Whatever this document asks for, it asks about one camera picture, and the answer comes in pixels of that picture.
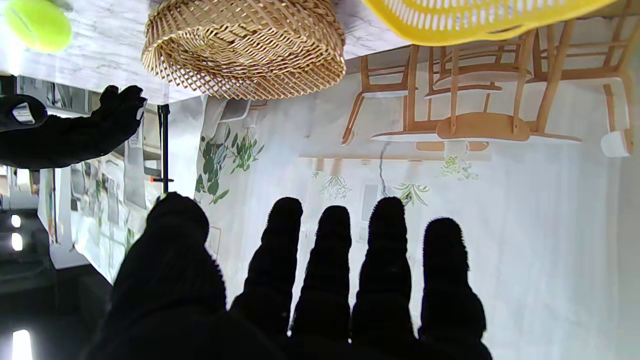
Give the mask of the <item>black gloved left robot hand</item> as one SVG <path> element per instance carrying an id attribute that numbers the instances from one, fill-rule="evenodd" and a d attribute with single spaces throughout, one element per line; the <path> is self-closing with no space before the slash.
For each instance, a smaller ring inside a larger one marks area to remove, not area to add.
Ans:
<path id="1" fill-rule="evenodd" d="M 86 360 L 490 360 L 482 301 L 469 284 L 463 233 L 451 218 L 423 235 L 420 327 L 410 315 L 412 277 L 405 208 L 375 205 L 354 305 L 349 303 L 350 214 L 318 219 L 297 304 L 292 306 L 303 216 L 297 198 L 270 210 L 242 292 L 206 251 L 210 223 L 191 198 L 168 193 L 125 256 L 110 308 Z"/>

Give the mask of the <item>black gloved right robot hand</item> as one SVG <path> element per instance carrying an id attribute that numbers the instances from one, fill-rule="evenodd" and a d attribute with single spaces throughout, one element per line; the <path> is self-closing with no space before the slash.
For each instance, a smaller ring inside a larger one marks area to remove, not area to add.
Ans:
<path id="1" fill-rule="evenodd" d="M 110 154 L 140 128 L 147 100 L 137 85 L 109 85 L 99 101 L 89 116 L 61 117 L 34 96 L 2 96 L 0 163 L 61 169 Z"/>

